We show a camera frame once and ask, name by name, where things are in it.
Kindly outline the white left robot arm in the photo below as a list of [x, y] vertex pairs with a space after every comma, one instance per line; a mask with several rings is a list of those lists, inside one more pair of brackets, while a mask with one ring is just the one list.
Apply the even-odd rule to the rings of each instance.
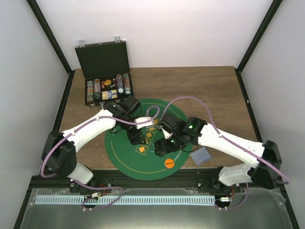
[[51, 131], [41, 155], [41, 176], [69, 178], [80, 184], [86, 192], [93, 192], [97, 188], [94, 173], [77, 161], [76, 154], [95, 137], [117, 125], [127, 132], [132, 145], [144, 143], [141, 130], [152, 126], [154, 121], [149, 116], [133, 116], [140, 105], [137, 99], [128, 96], [123, 102], [104, 104], [96, 115], [71, 129], [63, 132]]

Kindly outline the orange small blind button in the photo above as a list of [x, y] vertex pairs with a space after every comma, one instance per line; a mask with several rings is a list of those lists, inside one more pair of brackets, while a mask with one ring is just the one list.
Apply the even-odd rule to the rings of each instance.
[[175, 161], [171, 158], [166, 159], [165, 162], [164, 162], [164, 166], [167, 169], [172, 169], [174, 167], [174, 164], [175, 164]]

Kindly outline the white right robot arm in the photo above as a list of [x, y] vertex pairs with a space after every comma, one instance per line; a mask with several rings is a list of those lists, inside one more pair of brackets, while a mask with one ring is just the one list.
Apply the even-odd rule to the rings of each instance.
[[159, 129], [164, 135], [154, 143], [154, 152], [159, 157], [192, 144], [219, 150], [242, 161], [237, 166], [217, 169], [216, 177], [212, 179], [215, 191], [223, 192], [229, 186], [248, 182], [266, 189], [275, 188], [282, 163], [275, 142], [246, 140], [218, 130], [205, 120], [190, 117], [184, 121], [172, 114], [165, 114], [159, 122]]

